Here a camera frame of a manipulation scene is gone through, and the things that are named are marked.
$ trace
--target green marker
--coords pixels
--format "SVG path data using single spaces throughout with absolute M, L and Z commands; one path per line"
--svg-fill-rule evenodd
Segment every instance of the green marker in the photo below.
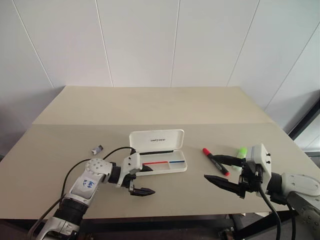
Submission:
M 246 158 L 246 156 L 247 156 L 247 148 L 246 147 L 240 147 L 239 148 L 239 151 L 238 151 L 238 154 L 236 155 L 236 157 L 238 158 L 238 159 L 244 159 L 244 158 Z M 232 165 L 232 168 L 234 169 L 234 170 L 236 170 L 236 171 L 238 171 L 238 172 L 241 172 L 241 170 L 242 170 L 242 167 L 240 167 L 240 166 L 234 166 L 234 165 Z

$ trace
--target cable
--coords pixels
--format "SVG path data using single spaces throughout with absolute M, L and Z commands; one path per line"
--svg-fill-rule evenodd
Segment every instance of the cable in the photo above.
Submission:
M 66 183 L 67 183 L 67 179 L 69 177 L 69 174 L 71 173 L 71 171 L 76 167 L 78 166 L 79 164 L 82 164 L 83 162 L 86 162 L 86 161 L 89 161 L 90 159 L 85 159 L 85 160 L 82 160 L 80 162 L 78 162 L 76 165 L 74 165 L 69 171 L 68 173 L 66 174 L 65 178 L 64 178 L 64 181 L 63 181 L 63 185 L 62 185 L 62 190 L 61 190 L 61 195 L 60 197 L 62 198 L 62 196 L 65 194 L 65 188 L 66 188 Z
M 131 149 L 130 155 L 131 155 L 131 154 L 134 154 L 134 153 L 136 152 L 136 150 L 135 150 L 133 147 L 131 147 L 131 146 L 122 146 L 122 147 L 119 147 L 119 148 L 113 150 L 112 152 L 110 152 L 110 153 L 109 153 L 107 156 L 105 156 L 103 159 L 105 160 L 105 159 L 106 159 L 107 157 L 109 157 L 111 154 L 113 154 L 113 153 L 115 153 L 116 151 L 119 151 L 119 150 L 121 150 L 121 149 Z
M 45 213 L 35 222 L 35 224 L 30 228 L 28 231 L 28 234 L 26 235 L 27 240 L 32 240 L 34 232 L 36 228 L 39 226 L 39 224 L 42 222 L 42 220 L 47 216 L 47 214 L 64 198 L 64 195 L 60 197 Z
M 281 235 L 281 219 L 277 213 L 277 211 L 275 210 L 274 206 L 272 206 L 271 202 L 268 200 L 267 196 L 265 195 L 264 191 L 262 190 L 261 186 L 259 187 L 259 193 L 261 195 L 261 197 L 263 198 L 263 200 L 265 201 L 265 203 L 268 205 L 268 207 L 271 209 L 275 220 L 276 220 L 276 240 L 280 240 L 280 235 Z
M 291 213 L 291 222 L 292 222 L 292 234 L 291 234 L 291 240 L 295 240 L 296 239 L 296 217 L 294 214 L 294 210 L 292 209 L 292 207 L 290 206 L 290 204 L 287 204 L 288 209 Z

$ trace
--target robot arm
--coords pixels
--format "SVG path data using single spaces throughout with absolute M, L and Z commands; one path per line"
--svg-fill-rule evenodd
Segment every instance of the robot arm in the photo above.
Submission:
M 155 191 L 149 188 L 137 189 L 133 185 L 135 173 L 142 169 L 138 152 L 125 158 L 121 167 L 100 158 L 89 160 L 83 174 L 64 196 L 59 208 L 47 220 L 36 240 L 76 239 L 83 215 L 90 206 L 100 183 L 113 183 L 118 188 L 128 188 L 130 194 L 134 196 L 154 194 Z
M 226 165 L 242 167 L 238 184 L 227 179 L 204 175 L 221 189 L 233 192 L 245 198 L 246 192 L 257 192 L 262 188 L 277 204 L 290 204 L 310 226 L 315 239 L 320 239 L 320 182 L 306 175 L 282 175 L 271 172 L 271 156 L 263 144 L 255 145 L 248 151 L 246 158 L 215 155 L 215 160 Z

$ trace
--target wooden table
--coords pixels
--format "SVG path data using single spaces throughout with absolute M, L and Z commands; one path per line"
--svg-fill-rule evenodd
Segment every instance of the wooden table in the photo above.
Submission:
M 204 174 L 221 173 L 204 156 L 235 156 L 240 147 L 263 143 L 271 153 L 272 171 L 319 178 L 320 169 L 238 87 L 108 88 L 67 86 L 34 121 L 0 162 L 0 219 L 37 219 L 60 196 L 68 170 L 93 157 L 102 145 L 103 157 L 129 144 L 139 130 L 183 129 L 185 172 L 140 176 L 136 187 L 156 191 L 130 196 L 128 189 L 102 184 L 85 218 L 132 218 L 266 212 L 262 198 L 245 199 L 209 183 Z M 109 159 L 120 164 L 119 151 Z M 239 173 L 227 166 L 229 179 Z M 66 190 L 83 172 L 74 169 Z M 273 204 L 277 210 L 285 206 Z

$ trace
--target black marker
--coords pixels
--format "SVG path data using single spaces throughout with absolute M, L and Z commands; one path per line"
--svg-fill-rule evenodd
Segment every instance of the black marker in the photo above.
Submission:
M 230 175 L 230 172 L 220 162 L 215 160 L 215 157 L 211 154 L 211 152 L 208 149 L 204 148 L 202 149 L 202 151 L 211 160 L 211 162 L 213 162 L 216 168 L 219 169 L 223 175 Z

